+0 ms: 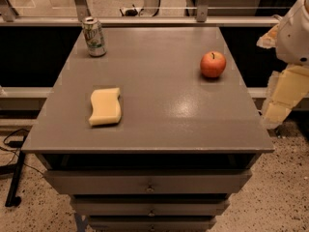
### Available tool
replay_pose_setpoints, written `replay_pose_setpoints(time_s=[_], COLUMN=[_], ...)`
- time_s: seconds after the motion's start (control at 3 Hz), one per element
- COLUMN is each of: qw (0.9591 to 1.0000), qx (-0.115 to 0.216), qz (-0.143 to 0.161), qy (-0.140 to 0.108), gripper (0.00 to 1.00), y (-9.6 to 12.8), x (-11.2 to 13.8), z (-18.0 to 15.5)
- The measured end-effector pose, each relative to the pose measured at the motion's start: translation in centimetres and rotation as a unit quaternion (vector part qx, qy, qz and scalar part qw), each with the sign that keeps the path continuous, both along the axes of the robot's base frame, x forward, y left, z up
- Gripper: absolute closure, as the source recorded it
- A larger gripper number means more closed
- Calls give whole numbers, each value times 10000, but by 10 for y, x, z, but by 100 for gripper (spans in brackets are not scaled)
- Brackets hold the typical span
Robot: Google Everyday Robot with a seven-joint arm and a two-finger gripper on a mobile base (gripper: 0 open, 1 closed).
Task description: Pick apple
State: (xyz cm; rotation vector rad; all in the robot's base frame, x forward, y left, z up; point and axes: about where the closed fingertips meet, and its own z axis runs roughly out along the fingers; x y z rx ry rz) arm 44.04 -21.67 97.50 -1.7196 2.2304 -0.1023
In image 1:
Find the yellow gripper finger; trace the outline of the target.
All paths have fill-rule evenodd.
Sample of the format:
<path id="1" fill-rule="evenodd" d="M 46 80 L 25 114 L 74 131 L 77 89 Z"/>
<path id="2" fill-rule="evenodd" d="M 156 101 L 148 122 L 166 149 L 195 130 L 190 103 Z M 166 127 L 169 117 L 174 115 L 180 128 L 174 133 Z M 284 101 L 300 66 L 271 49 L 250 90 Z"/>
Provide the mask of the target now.
<path id="1" fill-rule="evenodd" d="M 262 37 L 258 39 L 257 46 L 266 49 L 277 47 L 278 27 L 279 25 L 275 25 L 263 34 Z"/>
<path id="2" fill-rule="evenodd" d="M 289 64 L 282 72 L 273 72 L 267 84 L 262 106 L 262 125 L 276 129 L 309 93 L 309 67 Z"/>

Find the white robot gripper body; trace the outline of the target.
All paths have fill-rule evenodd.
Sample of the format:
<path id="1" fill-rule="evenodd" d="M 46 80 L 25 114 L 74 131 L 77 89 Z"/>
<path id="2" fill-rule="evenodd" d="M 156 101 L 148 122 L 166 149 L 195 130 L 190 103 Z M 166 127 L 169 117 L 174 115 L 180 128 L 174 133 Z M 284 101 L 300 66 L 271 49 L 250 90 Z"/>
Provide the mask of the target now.
<path id="1" fill-rule="evenodd" d="M 289 64 L 309 65 L 308 0 L 297 0 L 280 20 L 276 56 Z"/>

